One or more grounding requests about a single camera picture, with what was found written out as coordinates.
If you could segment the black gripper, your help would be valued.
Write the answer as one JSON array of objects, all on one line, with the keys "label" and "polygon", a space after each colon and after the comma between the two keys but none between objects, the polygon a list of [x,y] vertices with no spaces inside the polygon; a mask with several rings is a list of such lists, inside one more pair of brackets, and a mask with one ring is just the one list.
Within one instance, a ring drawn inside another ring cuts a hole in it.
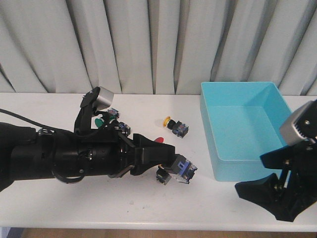
[{"label": "black gripper", "polygon": [[281,169],[254,181],[235,184],[238,196],[269,211],[277,220],[294,221],[317,201],[317,145],[308,141],[261,155],[265,168]]},{"label": "black gripper", "polygon": [[168,164],[174,160],[175,147],[141,134],[133,134],[133,140],[121,131],[93,131],[76,137],[79,140],[76,175],[81,179],[99,175],[120,178],[128,171],[139,176],[154,166],[178,173],[178,167]]}]

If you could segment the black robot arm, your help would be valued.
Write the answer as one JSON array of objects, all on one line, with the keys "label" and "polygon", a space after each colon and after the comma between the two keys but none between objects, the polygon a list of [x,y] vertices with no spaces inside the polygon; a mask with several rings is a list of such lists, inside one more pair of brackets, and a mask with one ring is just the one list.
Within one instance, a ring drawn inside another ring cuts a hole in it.
[{"label": "black robot arm", "polygon": [[52,179],[77,183],[87,176],[138,176],[156,166],[171,166],[175,148],[140,134],[128,138],[114,127],[92,136],[67,130],[0,125],[0,187],[17,180]]}]

